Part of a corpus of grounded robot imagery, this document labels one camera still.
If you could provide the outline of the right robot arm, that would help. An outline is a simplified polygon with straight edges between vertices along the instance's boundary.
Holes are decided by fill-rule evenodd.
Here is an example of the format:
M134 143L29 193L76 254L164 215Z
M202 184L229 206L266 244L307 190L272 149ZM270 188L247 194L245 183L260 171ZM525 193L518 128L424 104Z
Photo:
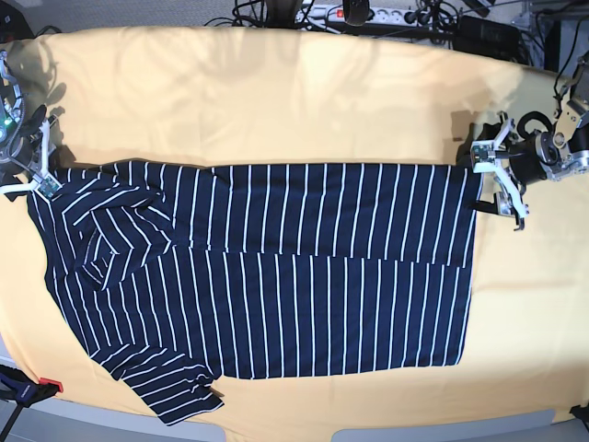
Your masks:
M41 124L47 108L40 105L27 116L25 94L7 63L7 51L1 51L1 182L31 170L39 161Z

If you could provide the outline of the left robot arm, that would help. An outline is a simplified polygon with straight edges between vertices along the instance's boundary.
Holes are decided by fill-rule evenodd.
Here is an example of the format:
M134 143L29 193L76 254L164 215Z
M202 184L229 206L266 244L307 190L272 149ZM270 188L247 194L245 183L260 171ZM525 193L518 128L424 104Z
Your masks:
M499 113L495 124L483 125L468 151L456 158L475 173L493 177L499 190L490 202L478 200L475 211L509 216L524 228L527 188L544 180L560 181L588 171L588 55L578 59L573 76L555 95L550 120L530 111L519 121Z

